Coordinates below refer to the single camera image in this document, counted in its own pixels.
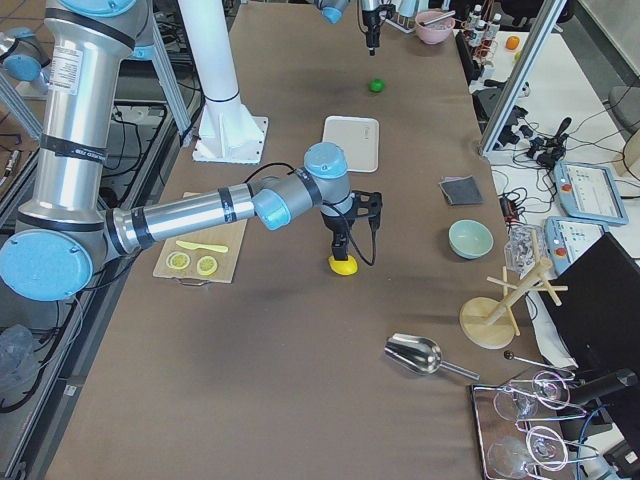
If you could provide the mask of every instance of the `yellow knife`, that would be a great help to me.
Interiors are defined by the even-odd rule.
[[[182,248],[186,248],[187,250],[197,250],[198,248],[202,248],[204,250],[211,250],[212,252],[218,253],[227,253],[229,251],[229,247],[227,247],[226,245],[211,245],[208,243],[185,242],[184,240],[176,240],[176,245]]]

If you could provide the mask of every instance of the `brown table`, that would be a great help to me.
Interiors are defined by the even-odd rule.
[[[153,278],[161,245],[144,252],[46,478],[479,477],[468,381],[417,377],[383,347],[394,332],[431,337],[488,383],[521,369],[458,324],[466,300],[500,294],[485,281],[500,275],[506,240],[490,168],[475,153],[453,39],[429,47],[385,27],[370,58],[355,15],[351,6],[331,26],[310,6],[251,3],[231,42],[244,103],[270,119],[263,163],[300,165],[328,115],[379,120],[380,167],[352,177],[384,195],[375,267],[332,274],[317,211],[276,232],[250,221],[231,285]],[[374,77],[384,92],[368,92]],[[251,170],[196,164],[184,150],[164,199]],[[469,174],[485,204],[448,207],[438,181]],[[485,258],[450,251],[447,228],[461,218],[492,230]],[[366,229],[355,235],[368,253]],[[536,355],[529,324],[512,347]]]

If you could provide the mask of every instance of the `wooden cutting board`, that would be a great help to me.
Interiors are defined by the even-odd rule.
[[[185,193],[184,196],[195,195],[194,193]],[[238,262],[240,247],[244,237],[244,230],[247,226],[246,220],[240,220],[235,223],[225,223],[216,227],[207,228],[193,233],[180,235],[178,237],[168,238],[165,240],[153,269],[153,276],[158,278],[175,278],[188,283],[209,283],[221,282],[231,283],[233,274]],[[187,250],[176,245],[176,240],[185,240],[187,242],[207,243],[214,245],[226,245],[229,247],[227,253],[212,252],[210,250],[197,249]],[[173,252],[183,252],[190,258],[190,263],[183,270],[176,270],[167,266],[167,257]],[[211,275],[199,275],[196,265],[198,260],[205,255],[210,255],[218,262],[218,269]]]

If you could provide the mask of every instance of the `metal scoop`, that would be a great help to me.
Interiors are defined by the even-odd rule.
[[[442,360],[440,347],[430,338],[394,333],[387,339],[384,352],[418,375],[428,375],[442,367],[476,382],[480,380],[477,373]]]

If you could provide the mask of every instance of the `pink bowl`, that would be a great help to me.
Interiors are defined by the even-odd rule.
[[[439,15],[442,15],[440,10],[427,10],[416,15],[416,35],[427,45],[443,42],[451,34],[456,24],[456,21],[449,17],[426,27],[420,25],[420,22],[426,22]]]

